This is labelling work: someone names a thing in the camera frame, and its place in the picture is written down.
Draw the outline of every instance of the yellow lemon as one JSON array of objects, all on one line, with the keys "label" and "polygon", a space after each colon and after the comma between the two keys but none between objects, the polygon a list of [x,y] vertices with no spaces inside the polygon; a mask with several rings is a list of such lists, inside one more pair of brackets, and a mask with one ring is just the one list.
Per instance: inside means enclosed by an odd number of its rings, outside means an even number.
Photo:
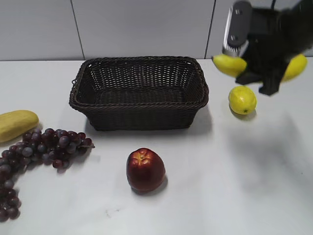
[{"label": "yellow lemon", "polygon": [[253,91],[246,86],[233,88],[228,96],[229,106],[237,114],[247,115],[256,107],[256,97]]}]

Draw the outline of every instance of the basket rim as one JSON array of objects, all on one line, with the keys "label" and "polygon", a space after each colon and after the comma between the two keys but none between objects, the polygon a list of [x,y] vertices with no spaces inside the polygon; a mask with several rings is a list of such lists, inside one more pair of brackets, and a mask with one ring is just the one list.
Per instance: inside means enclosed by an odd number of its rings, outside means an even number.
[{"label": "basket rim", "polygon": [[[190,62],[196,69],[197,76],[200,78],[200,83],[202,87],[202,97],[201,99],[197,101],[192,102],[150,102],[150,103],[116,103],[116,104],[87,104],[87,103],[81,103],[77,100],[77,92],[80,87],[80,82],[83,78],[83,74],[85,69],[94,62],[121,62],[121,61],[140,61],[140,60],[182,60],[185,62]],[[69,104],[72,108],[76,110],[86,110],[86,109],[121,109],[121,108],[136,108],[136,109],[142,109],[142,108],[190,108],[190,109],[199,109],[204,107],[208,103],[208,95],[209,95],[209,88],[205,81],[205,77],[203,74],[203,70],[200,66],[200,64],[196,61],[196,59],[188,56],[137,56],[137,57],[103,57],[103,58],[95,58],[95,59],[89,59],[86,60],[80,67],[78,74],[76,75],[76,78],[72,81],[72,89],[70,92],[70,98],[69,98]]]}]

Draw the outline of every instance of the bunch of grapes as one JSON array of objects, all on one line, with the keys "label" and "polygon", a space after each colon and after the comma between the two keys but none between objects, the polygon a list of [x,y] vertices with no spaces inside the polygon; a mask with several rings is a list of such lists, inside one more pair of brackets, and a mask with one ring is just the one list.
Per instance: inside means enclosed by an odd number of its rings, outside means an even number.
[{"label": "bunch of grapes", "polygon": [[13,189],[12,177],[31,163],[52,164],[56,169],[68,168],[69,160],[77,154],[94,148],[85,133],[51,128],[44,133],[40,129],[27,132],[22,142],[4,150],[0,158],[0,222],[19,215],[20,200]]}]

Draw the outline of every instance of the white wall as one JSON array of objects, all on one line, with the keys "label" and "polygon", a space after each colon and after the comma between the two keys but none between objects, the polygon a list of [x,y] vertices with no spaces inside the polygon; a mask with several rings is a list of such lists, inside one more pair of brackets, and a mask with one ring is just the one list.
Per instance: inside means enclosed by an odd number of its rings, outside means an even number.
[{"label": "white wall", "polygon": [[74,0],[86,59],[204,58],[214,0]]},{"label": "white wall", "polygon": [[[2,0],[0,60],[220,54],[235,0]],[[251,0],[270,7],[272,0]],[[277,0],[276,8],[299,0]],[[211,34],[208,48],[208,32]],[[313,55],[313,50],[306,53]]]},{"label": "white wall", "polygon": [[70,0],[2,0],[0,32],[0,60],[83,59]]}]

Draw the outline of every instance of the tile grout line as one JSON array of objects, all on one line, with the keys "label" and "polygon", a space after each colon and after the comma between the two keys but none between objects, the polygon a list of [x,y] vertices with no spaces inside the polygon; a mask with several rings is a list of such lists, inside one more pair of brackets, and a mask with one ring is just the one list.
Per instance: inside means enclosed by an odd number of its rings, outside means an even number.
[{"label": "tile grout line", "polygon": [[211,36],[211,29],[212,29],[212,23],[213,23],[213,18],[214,18],[215,6],[216,6],[216,0],[214,0],[214,4],[213,4],[213,10],[212,10],[211,22],[210,22],[210,27],[209,27],[209,33],[208,33],[207,41],[206,41],[206,48],[205,48],[205,54],[204,54],[204,58],[205,59],[206,59],[206,54],[207,54],[207,50],[208,50],[208,47],[209,47],[209,41],[210,41],[210,36]]},{"label": "tile grout line", "polygon": [[81,48],[81,50],[82,50],[83,58],[84,58],[84,60],[86,60],[86,59],[85,59],[85,54],[84,54],[84,49],[83,49],[82,40],[81,40],[81,38],[80,38],[80,34],[79,34],[79,30],[78,30],[76,15],[75,15],[74,6],[73,6],[73,0],[70,0],[70,4],[71,4],[71,6],[72,6],[72,11],[73,11],[73,15],[74,15],[75,24],[76,24],[76,30],[77,30],[77,34],[78,34],[78,39],[79,39],[80,48]]}]

